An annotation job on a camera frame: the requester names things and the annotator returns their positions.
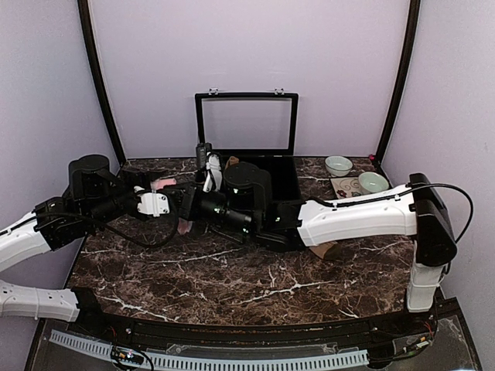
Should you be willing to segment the pink patterned sock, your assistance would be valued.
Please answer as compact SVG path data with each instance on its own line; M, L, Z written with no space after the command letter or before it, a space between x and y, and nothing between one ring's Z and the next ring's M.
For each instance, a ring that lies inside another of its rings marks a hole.
M177 184L176 179L156 179L151 182L151 188L153 190L164 189L166 187L175 186ZM191 231L193 228L193 221L184 220L182 217L179 218L179 225L177 232L179 235L183 236Z

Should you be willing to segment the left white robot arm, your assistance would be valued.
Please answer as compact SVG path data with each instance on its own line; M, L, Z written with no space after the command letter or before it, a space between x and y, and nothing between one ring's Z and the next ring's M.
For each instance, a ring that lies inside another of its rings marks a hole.
M151 189L131 185L110 171L103 155L86 155L68 166L69 185L63 195L35 206L1 232L1 269L7 270L37 255L110 229L123 215L158 217L169 211L166 198ZM49 290L1 283L1 315L53 318L79 322L93 337L109 330L109 321L92 290Z

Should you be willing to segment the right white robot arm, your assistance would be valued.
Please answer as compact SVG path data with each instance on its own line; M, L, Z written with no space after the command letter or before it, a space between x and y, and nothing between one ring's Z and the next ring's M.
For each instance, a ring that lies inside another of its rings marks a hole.
M239 162L220 176L208 169L202 185L185 191L179 215L227 225L278 252L361 237L411 237L415 247L406 309L394 320L400 334L411 335L423 325L443 272L457 254L438 188L440 184L414 173L404 185L350 201L301 200L282 194L282 184L273 183L269 171Z

